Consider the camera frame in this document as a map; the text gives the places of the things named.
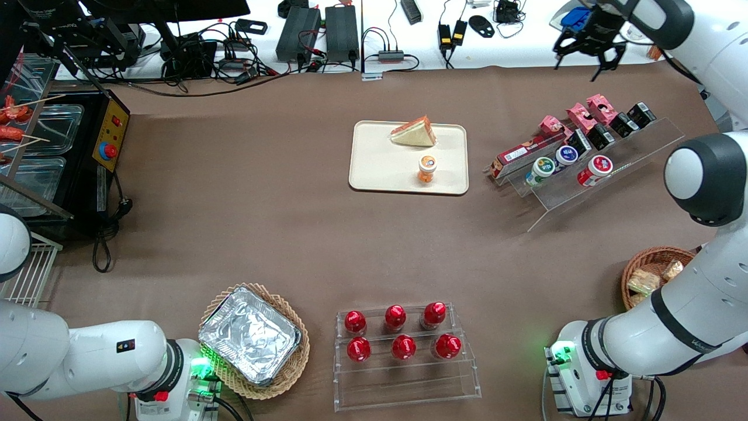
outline table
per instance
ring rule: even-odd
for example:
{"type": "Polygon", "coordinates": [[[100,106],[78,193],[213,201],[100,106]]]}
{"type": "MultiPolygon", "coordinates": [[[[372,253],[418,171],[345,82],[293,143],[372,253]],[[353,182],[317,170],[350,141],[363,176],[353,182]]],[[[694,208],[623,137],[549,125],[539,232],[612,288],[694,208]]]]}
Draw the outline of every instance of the table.
{"type": "MultiPolygon", "coordinates": [[[[215,295],[259,282],[304,320],[311,352],[288,393],[250,402],[257,421],[539,420],[542,347],[570,321],[623,310],[619,276],[636,252],[662,244],[689,249],[714,234],[667,195],[661,161],[563,221],[524,233],[541,211],[537,203],[496,187],[481,170],[547,113],[601,92],[614,105],[646,101],[687,137],[716,130],[693,85],[666,64],[627,66],[594,84],[591,71],[438,70],[392,73],[377,83],[357,74],[304,74],[192,99],[114,87],[133,111],[118,172],[135,206],[110,243],[112,273],[91,268],[90,244],[66,247],[50,281],[49,309],[71,327],[152,319],[171,338],[195,338],[215,295]],[[331,99],[291,100],[312,90],[331,99]],[[351,190],[354,124],[424,113],[467,130],[468,192],[351,190]],[[599,237],[609,240],[593,240],[599,237]],[[455,304],[478,361],[482,399],[334,414],[335,313],[431,300],[455,304]]],[[[202,81],[189,88],[226,87],[202,81]]],[[[666,378],[662,420],[739,420],[748,410],[746,358],[739,351],[666,378]]],[[[638,420],[646,392],[637,384],[634,413],[618,420],[638,420]]],[[[548,404],[553,412],[550,396],[548,404]]],[[[117,419],[111,391],[29,405],[45,420],[117,419]]],[[[7,399],[0,414],[27,420],[7,399]]]]}
{"type": "MultiPolygon", "coordinates": [[[[359,16],[359,33],[370,26],[378,26],[388,31],[387,18],[392,13],[393,7],[396,4],[395,1],[354,0],[353,5],[356,7],[356,12],[359,16]],[[364,13],[363,28],[361,28],[362,8],[364,13]]],[[[241,17],[268,23],[266,34],[253,35],[251,39],[257,45],[259,56],[263,62],[282,73],[288,69],[288,64],[278,61],[275,57],[275,47],[283,30],[283,24],[285,23],[285,19],[281,19],[278,16],[278,2],[280,0],[248,0],[251,14],[241,17]]],[[[548,22],[566,2],[566,0],[526,0],[524,12],[527,14],[527,17],[524,20],[524,29],[515,37],[506,40],[499,37],[498,34],[493,38],[482,38],[468,27],[467,34],[465,35],[465,44],[455,51],[452,63],[457,68],[555,66],[556,59],[552,48],[560,33],[555,28],[552,28],[548,22]]],[[[336,3],[338,3],[338,0],[312,0],[310,5],[318,4],[321,9],[324,9],[324,7],[332,6],[336,3]]],[[[443,3],[441,1],[422,1],[420,6],[423,12],[423,21],[415,25],[408,24],[408,20],[402,12],[402,7],[399,6],[399,2],[397,4],[397,10],[390,22],[392,23],[392,34],[399,41],[398,47],[404,50],[406,54],[415,55],[419,58],[419,70],[443,69],[444,60],[436,44],[436,25],[443,10],[443,3]]],[[[450,27],[454,26],[454,22],[457,20],[464,4],[462,0],[450,0],[447,3],[444,22],[448,23],[450,27]]],[[[465,20],[474,14],[483,15],[491,20],[491,9],[491,7],[480,7],[475,10],[468,8],[465,11],[465,20]]],[[[234,20],[234,18],[223,19],[223,22],[232,22],[234,20]]],[[[218,20],[184,22],[180,24],[181,32],[189,34],[200,31],[217,22],[218,20]]],[[[177,24],[169,24],[169,27],[175,36],[179,33],[177,24]]],[[[629,24],[626,23],[622,28],[624,33],[628,27],[629,24]]],[[[158,32],[153,27],[143,25],[143,28],[147,33],[144,45],[150,45],[159,39],[158,32]]],[[[219,26],[217,29],[226,30],[225,26],[223,28],[219,26]]],[[[505,34],[511,34],[514,29],[507,28],[502,31],[505,34]]],[[[223,39],[221,35],[215,32],[207,32],[204,37],[206,39],[223,39]]],[[[325,38],[320,38],[317,41],[316,47],[325,50],[325,38]]],[[[376,54],[380,49],[381,40],[379,37],[370,36],[366,38],[366,56],[376,54]]],[[[652,60],[646,57],[648,49],[647,46],[628,44],[622,64],[644,64],[652,62],[652,60]]],[[[219,49],[216,57],[220,58],[222,54],[222,50],[219,49]]],[[[239,53],[239,55],[249,57],[248,53],[239,53]]],[[[163,60],[161,60],[158,54],[149,55],[146,58],[142,58],[135,66],[127,69],[124,72],[124,76],[127,79],[154,79],[160,77],[162,64],[163,60]]],[[[375,58],[371,58],[367,62],[367,72],[377,73],[396,68],[407,68],[414,64],[410,59],[404,64],[379,64],[375,58]]],[[[561,65],[581,66],[591,64],[596,65],[597,58],[583,54],[572,54],[564,58],[561,65]]],[[[361,63],[358,62],[356,67],[360,69],[361,63]]],[[[344,73],[349,71],[350,69],[345,67],[328,66],[325,69],[326,73],[344,73]]],[[[110,72],[110,70],[106,70],[104,73],[99,72],[98,74],[103,77],[110,72]]],[[[67,69],[62,67],[58,72],[57,79],[72,80],[73,77],[67,69]]]]}

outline brown tablecloth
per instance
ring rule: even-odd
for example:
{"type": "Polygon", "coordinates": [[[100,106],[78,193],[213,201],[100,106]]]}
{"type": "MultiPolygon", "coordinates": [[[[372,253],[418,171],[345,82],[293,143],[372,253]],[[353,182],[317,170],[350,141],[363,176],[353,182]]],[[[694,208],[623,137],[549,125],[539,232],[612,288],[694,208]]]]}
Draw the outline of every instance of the brown tablecloth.
{"type": "MultiPolygon", "coordinates": [[[[90,244],[65,249],[49,309],[71,327],[153,319],[172,338],[196,338],[216,294],[259,282],[293,305],[312,348],[288,393],[251,403],[257,421],[539,420],[542,347],[569,321],[622,311],[619,274],[637,251],[691,248],[712,235],[666,194],[663,159],[525,233],[542,213],[537,201],[497,188],[481,170],[546,114],[562,117],[602,93],[621,108],[647,102],[687,137],[716,131],[696,88],[666,64],[624,66],[595,83],[591,75],[590,67],[390,73],[380,82],[302,75],[194,99],[116,88],[134,115],[119,174],[135,206],[111,242],[112,273],[94,271],[90,244]],[[353,191],[354,124],[423,114],[467,130],[467,194],[353,191]],[[334,414],[334,314],[431,300],[455,304],[483,398],[334,414]]],[[[225,88],[190,84],[193,93],[225,88]]],[[[666,379],[662,419],[740,419],[746,361],[737,352],[666,379]]],[[[646,390],[636,389],[637,411],[622,420],[640,417],[646,390]]],[[[551,419],[562,419],[548,404],[551,419]]],[[[30,406],[53,421],[118,418],[111,391],[30,406]]],[[[8,400],[0,413],[25,419],[8,400]]]]}

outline small bottle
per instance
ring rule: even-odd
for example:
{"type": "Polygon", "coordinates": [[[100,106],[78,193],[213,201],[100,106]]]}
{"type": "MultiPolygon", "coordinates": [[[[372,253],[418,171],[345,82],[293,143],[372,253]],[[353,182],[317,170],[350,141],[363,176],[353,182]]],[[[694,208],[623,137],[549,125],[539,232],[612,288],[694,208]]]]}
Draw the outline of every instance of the small bottle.
{"type": "Polygon", "coordinates": [[[384,328],[390,332],[399,332],[405,325],[405,309],[395,304],[384,312],[384,328]]]}
{"type": "Polygon", "coordinates": [[[556,159],[554,159],[554,164],[556,164],[554,174],[561,172],[567,166],[577,162],[578,158],[579,153],[571,146],[563,145],[561,148],[558,148],[558,151],[556,151],[556,159]]]}
{"type": "Polygon", "coordinates": [[[356,363],[366,361],[372,354],[372,347],[369,341],[361,336],[356,336],[348,342],[348,358],[356,363]]]}
{"type": "Polygon", "coordinates": [[[536,186],[546,178],[553,175],[555,169],[556,164],[554,164],[551,158],[538,158],[533,164],[533,168],[527,173],[524,179],[528,185],[536,186]]]}
{"type": "Polygon", "coordinates": [[[361,312],[348,312],[345,324],[346,330],[352,335],[362,336],[367,332],[367,318],[361,312]]]}
{"type": "Polygon", "coordinates": [[[407,360],[416,354],[416,342],[408,335],[400,335],[392,341],[392,356],[407,360]]]}
{"type": "Polygon", "coordinates": [[[424,183],[431,183],[436,171],[436,158],[426,155],[418,161],[418,179],[424,183]]]}
{"type": "Polygon", "coordinates": [[[447,317],[447,306],[437,301],[431,303],[421,313],[420,324],[423,329],[435,330],[447,317]]]}
{"type": "Polygon", "coordinates": [[[434,339],[434,342],[431,345],[431,354],[436,358],[449,360],[457,357],[460,354],[461,348],[462,341],[460,341],[460,338],[445,333],[434,339]]]}
{"type": "Polygon", "coordinates": [[[592,187],[613,170],[613,161],[604,155],[595,155],[587,167],[577,174],[577,181],[585,187],[592,187]]]}

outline red switch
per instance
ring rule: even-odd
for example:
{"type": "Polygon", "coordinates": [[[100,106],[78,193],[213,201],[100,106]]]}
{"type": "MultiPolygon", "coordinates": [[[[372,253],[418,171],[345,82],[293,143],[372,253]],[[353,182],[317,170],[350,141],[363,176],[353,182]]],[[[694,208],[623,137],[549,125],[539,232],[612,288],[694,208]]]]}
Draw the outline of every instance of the red switch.
{"type": "Polygon", "coordinates": [[[111,159],[117,156],[117,147],[114,145],[106,145],[104,147],[104,155],[106,155],[107,158],[111,159]]]}
{"type": "Polygon", "coordinates": [[[153,395],[153,400],[155,400],[156,402],[166,402],[167,399],[169,399],[169,392],[165,390],[156,392],[156,394],[153,395]]]}

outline black mouse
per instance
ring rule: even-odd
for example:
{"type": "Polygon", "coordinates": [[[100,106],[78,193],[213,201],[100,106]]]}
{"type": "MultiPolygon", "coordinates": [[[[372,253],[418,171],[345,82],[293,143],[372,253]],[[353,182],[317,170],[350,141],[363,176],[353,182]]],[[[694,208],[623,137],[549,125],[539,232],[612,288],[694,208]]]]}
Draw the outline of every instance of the black mouse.
{"type": "Polygon", "coordinates": [[[472,16],[467,21],[467,23],[481,37],[491,38],[496,33],[496,31],[494,30],[494,26],[488,21],[488,19],[486,19],[483,16],[480,16],[480,15],[472,16]]]}

